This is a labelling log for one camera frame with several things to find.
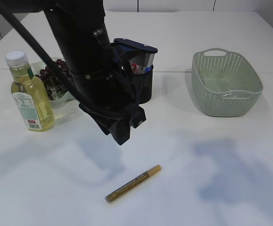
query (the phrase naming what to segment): grapes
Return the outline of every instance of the grapes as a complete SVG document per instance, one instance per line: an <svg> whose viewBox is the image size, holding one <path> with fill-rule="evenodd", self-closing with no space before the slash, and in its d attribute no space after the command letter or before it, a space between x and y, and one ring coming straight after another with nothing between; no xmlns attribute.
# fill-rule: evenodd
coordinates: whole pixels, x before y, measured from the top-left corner
<svg viewBox="0 0 273 226"><path fill-rule="evenodd" d="M45 71L43 75L47 78L47 77L49 77L50 72L49 71Z"/></svg>
<svg viewBox="0 0 273 226"><path fill-rule="evenodd" d="M45 77L43 75L40 75L39 79L41 79L42 82L45 82Z"/></svg>
<svg viewBox="0 0 273 226"><path fill-rule="evenodd" d="M47 93L48 96L51 96L51 95L52 95L52 91L51 91L50 89L47 89L47 90L46 90L46 93Z"/></svg>
<svg viewBox="0 0 273 226"><path fill-rule="evenodd" d="M66 62L58 59L54 63L62 71L62 74L66 76L71 83L73 83L74 81L71 74L69 73ZM55 100L58 100L59 98L62 98L62 96L67 92L67 88L62 85L62 83L48 66L46 66L45 69L40 70L40 76L35 76L40 78L43 82L49 100L54 100L53 97L56 97Z"/></svg>
<svg viewBox="0 0 273 226"><path fill-rule="evenodd" d="M45 72L45 70L44 70L44 69L41 69L41 70L40 70L40 75L44 75L44 72Z"/></svg>
<svg viewBox="0 0 273 226"><path fill-rule="evenodd" d="M57 60L57 64L58 64L58 65L61 65L62 62L63 62L63 60L61 60L61 59L58 59L58 60Z"/></svg>

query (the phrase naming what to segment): cooking oil bottle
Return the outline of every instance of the cooking oil bottle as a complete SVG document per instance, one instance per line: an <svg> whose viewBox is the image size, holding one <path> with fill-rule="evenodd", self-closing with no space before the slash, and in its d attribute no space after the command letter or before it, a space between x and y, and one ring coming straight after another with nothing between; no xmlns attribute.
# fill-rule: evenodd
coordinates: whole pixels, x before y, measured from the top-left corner
<svg viewBox="0 0 273 226"><path fill-rule="evenodd" d="M11 94L31 131L49 130L55 121L43 82L33 75L25 52L15 50L5 55L13 76Z"/></svg>

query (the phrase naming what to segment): gold marker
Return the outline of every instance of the gold marker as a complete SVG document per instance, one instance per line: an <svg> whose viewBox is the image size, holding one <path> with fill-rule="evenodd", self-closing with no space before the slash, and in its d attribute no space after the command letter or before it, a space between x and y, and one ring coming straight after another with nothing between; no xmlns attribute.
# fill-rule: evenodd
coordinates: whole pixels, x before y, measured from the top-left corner
<svg viewBox="0 0 273 226"><path fill-rule="evenodd" d="M118 199L122 195L126 194L128 191L131 191L133 188L135 188L137 185L140 185L145 180L149 179L151 176L156 174L161 170L160 165L157 165L148 171L144 172L143 174L139 175L138 177L134 178L133 180L129 181L127 184L121 186L117 190L115 190L113 193L107 195L105 197L106 201L108 203L113 202L114 200Z"/></svg>

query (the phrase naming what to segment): black mesh holder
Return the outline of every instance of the black mesh holder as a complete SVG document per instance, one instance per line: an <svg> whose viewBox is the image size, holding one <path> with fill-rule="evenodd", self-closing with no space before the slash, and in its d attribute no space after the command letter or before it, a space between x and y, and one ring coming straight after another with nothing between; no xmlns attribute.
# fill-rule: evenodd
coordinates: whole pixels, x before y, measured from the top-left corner
<svg viewBox="0 0 273 226"><path fill-rule="evenodd" d="M148 102L152 97L153 66L151 71L144 74L133 74L134 83L141 92L140 104Z"/></svg>

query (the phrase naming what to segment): green plastic basket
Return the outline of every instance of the green plastic basket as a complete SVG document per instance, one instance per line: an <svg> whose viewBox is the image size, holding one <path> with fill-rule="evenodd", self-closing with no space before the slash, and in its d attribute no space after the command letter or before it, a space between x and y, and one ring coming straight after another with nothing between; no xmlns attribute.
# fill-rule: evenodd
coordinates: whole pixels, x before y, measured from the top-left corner
<svg viewBox="0 0 273 226"><path fill-rule="evenodd" d="M225 55L210 56L215 51ZM192 85L202 111L215 117L245 115L263 91L261 80L249 62L238 53L220 48L194 55Z"/></svg>

